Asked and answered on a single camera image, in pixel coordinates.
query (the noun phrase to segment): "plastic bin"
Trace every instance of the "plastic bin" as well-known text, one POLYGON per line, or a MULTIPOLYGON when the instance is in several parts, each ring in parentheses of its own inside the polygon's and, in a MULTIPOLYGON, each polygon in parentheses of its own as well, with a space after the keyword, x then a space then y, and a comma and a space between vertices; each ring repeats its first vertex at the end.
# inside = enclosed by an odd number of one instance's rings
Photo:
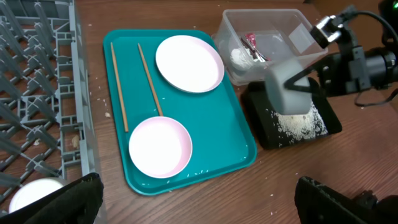
POLYGON ((214 36, 230 80, 235 85, 245 85, 264 79, 264 69, 273 63, 297 57, 303 67, 319 56, 327 54, 312 38, 312 25, 297 9, 233 9, 225 10, 223 20, 214 36), (269 62, 254 62, 243 47, 240 38, 255 33, 257 49, 269 62), (234 49, 240 51, 244 68, 231 59, 234 49))

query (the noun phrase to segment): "white label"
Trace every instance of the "white label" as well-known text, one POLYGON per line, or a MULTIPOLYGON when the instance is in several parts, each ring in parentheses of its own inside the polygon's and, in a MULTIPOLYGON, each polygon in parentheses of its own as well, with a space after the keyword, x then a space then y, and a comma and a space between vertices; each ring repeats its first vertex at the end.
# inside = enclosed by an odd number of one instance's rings
POLYGON ((302 23, 293 30, 289 35, 289 38, 300 54, 315 42, 307 28, 305 28, 302 23))

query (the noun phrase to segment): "cable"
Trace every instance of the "cable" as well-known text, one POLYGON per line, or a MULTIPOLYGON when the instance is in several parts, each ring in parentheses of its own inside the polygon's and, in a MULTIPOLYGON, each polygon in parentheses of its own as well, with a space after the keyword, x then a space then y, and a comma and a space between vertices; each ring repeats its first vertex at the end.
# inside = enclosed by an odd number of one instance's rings
POLYGON ((392 26, 381 16, 377 15, 376 13, 370 12, 370 11, 356 11, 353 13, 354 15, 366 15, 366 16, 370 16, 374 19, 376 19, 377 21, 379 21, 392 35, 392 39, 394 40, 394 42, 396 44, 398 44, 398 35, 395 32, 394 28, 392 28, 392 26))
POLYGON ((361 107, 376 106, 376 105, 383 105, 384 103, 388 103, 392 99, 394 99, 394 97, 396 97, 398 95, 398 89, 395 89, 387 99, 377 102, 377 103, 358 103, 358 99, 359 99, 359 96, 361 96, 361 94, 362 94, 362 92, 358 93, 358 95, 356 96, 356 98, 354 100, 354 104, 356 106, 361 106, 361 107))

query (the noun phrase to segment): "gray dish rack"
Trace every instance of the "gray dish rack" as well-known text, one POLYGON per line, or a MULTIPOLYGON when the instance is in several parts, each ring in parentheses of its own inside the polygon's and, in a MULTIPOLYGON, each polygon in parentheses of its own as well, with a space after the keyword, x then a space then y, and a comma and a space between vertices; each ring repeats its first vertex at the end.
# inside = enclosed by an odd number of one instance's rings
MULTIPOLYGON (((67 179, 67 170, 80 166, 82 175, 100 173, 84 42, 74 0, 0 0, 0 204, 33 172, 67 179), (75 110, 64 114, 63 101, 70 99, 75 110), (57 134, 49 131, 54 127, 57 134), (71 133, 78 146, 67 150, 71 133), (38 142, 46 150, 27 155, 38 142), (46 163, 55 152, 59 167, 46 163), (22 175, 8 174, 18 158, 27 163, 22 175)), ((104 205, 96 223, 106 223, 104 205)))

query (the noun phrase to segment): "chopstick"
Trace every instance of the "chopstick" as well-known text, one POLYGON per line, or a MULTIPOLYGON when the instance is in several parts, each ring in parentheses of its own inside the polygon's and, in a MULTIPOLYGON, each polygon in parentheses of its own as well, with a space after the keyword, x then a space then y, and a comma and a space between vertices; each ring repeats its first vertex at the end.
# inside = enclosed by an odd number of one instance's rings
POLYGON ((111 50, 112 50, 112 60, 113 60, 113 67, 114 67, 114 74, 116 76, 116 84, 118 85, 118 92, 119 92, 119 99, 120 99, 120 107, 122 109, 122 116, 123 116, 123 123, 124 123, 124 131, 129 132, 129 126, 127 125, 127 117, 126 117, 126 109, 124 108, 124 101, 122 95, 122 88, 120 87, 120 80, 119 80, 119 72, 118 72, 118 65, 116 63, 116 56, 114 54, 113 43, 111 43, 111 50))
POLYGON ((157 111, 159 112, 159 116, 163 116, 162 108, 160 107, 160 103, 159 103, 159 100, 157 99, 155 87, 154 87, 154 84, 152 83, 152 79, 150 77, 150 73, 149 73, 149 70, 148 70, 147 62, 145 61, 144 53, 142 52, 141 45, 139 45, 139 43, 138 43, 138 49, 139 49, 139 53, 141 54, 141 59, 142 59, 142 63, 144 64, 145 72, 147 74, 148 82, 149 82, 149 85, 150 85, 150 90, 152 90, 152 94, 153 94, 154 99, 155 99, 157 111))

